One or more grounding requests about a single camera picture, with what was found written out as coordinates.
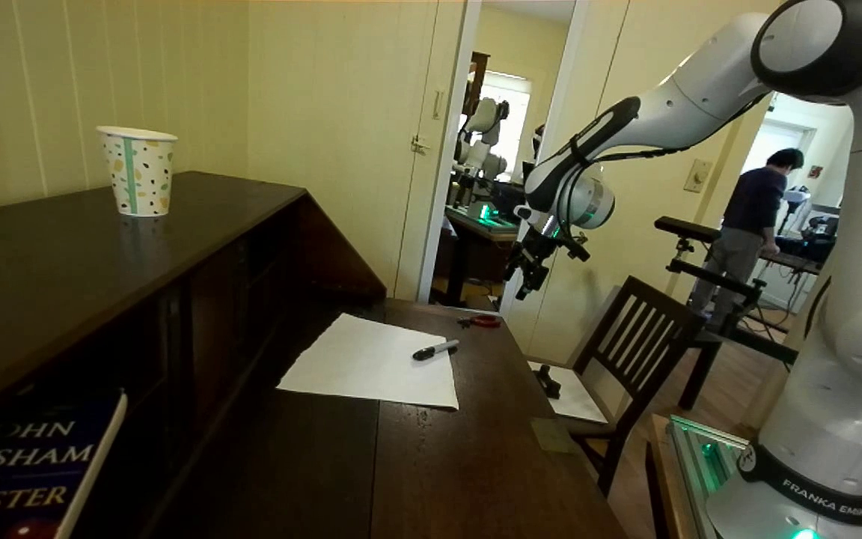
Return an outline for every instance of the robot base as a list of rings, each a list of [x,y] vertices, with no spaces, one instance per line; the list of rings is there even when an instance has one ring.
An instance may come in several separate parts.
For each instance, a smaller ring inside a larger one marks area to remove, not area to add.
[[[705,510],[721,539],[862,539],[862,527],[808,512],[771,486],[742,476],[730,476]]]

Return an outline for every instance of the chair back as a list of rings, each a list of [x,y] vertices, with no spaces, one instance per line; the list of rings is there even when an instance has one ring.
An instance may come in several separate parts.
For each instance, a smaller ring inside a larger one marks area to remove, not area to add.
[[[682,302],[634,277],[627,278],[576,364],[579,374],[597,364],[627,392],[630,404],[615,416],[615,431],[633,431],[697,331],[700,320]]]

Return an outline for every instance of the doorknob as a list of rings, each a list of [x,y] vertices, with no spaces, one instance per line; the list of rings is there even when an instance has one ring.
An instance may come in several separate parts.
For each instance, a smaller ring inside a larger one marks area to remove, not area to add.
[[[411,138],[411,153],[428,156],[428,144],[423,144],[423,135],[414,135],[414,138]]]

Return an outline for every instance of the book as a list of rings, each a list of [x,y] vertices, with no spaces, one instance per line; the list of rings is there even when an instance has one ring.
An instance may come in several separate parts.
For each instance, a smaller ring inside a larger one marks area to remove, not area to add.
[[[67,539],[126,421],[123,389],[0,412],[0,539]]]

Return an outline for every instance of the ceiling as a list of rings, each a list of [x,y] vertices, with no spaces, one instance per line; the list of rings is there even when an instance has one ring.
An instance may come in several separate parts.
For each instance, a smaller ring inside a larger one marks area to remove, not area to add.
[[[572,22],[576,0],[486,0],[486,6],[551,19],[551,22]]]

